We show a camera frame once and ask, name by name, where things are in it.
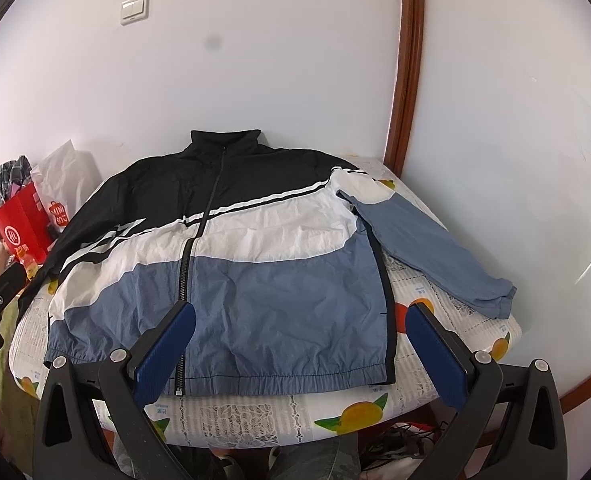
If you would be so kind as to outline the black white blue jacket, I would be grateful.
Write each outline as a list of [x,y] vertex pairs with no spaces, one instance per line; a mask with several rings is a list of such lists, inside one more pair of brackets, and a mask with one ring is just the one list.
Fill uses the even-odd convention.
[[178,301],[196,330],[169,394],[286,396],[390,384],[397,343],[384,261],[489,318],[515,286],[350,162],[270,148],[256,130],[194,131],[184,151],[108,179],[19,300],[45,310],[46,362],[131,348]]

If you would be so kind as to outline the green cloth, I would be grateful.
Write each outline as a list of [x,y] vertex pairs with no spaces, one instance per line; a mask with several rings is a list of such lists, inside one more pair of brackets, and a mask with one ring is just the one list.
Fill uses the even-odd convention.
[[12,461],[22,472],[33,476],[34,426],[38,400],[17,386],[8,364],[17,318],[18,304],[16,300],[12,300],[0,320],[0,333],[4,338],[4,346],[0,349],[0,409],[10,434]]

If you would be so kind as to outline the red paper bag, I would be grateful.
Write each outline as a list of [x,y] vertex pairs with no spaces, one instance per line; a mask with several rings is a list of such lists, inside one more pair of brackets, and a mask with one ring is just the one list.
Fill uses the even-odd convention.
[[50,221],[33,183],[0,206],[0,235],[17,259],[30,256],[43,264],[54,239]]

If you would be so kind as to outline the grey plaid cloth in bag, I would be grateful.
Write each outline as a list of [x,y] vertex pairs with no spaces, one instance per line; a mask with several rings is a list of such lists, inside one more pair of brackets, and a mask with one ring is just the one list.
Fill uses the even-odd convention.
[[0,165],[0,206],[32,182],[31,170],[29,159],[24,155]]

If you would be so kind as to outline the white Miniso paper bag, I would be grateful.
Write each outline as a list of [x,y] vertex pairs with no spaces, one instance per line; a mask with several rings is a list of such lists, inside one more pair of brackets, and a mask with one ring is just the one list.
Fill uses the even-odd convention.
[[61,233],[102,183],[90,152],[67,141],[31,170],[38,198],[53,229]]

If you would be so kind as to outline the white wall light switch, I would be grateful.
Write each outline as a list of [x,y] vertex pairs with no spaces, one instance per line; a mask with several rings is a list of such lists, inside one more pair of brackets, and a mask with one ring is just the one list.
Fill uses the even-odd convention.
[[149,0],[126,0],[121,3],[120,24],[143,21],[149,15]]

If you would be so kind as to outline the brown wooden door frame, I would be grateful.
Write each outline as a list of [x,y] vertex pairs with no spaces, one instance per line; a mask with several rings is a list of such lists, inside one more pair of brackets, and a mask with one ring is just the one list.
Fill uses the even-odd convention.
[[402,176],[415,117],[421,71],[425,0],[401,0],[399,55],[383,163]]

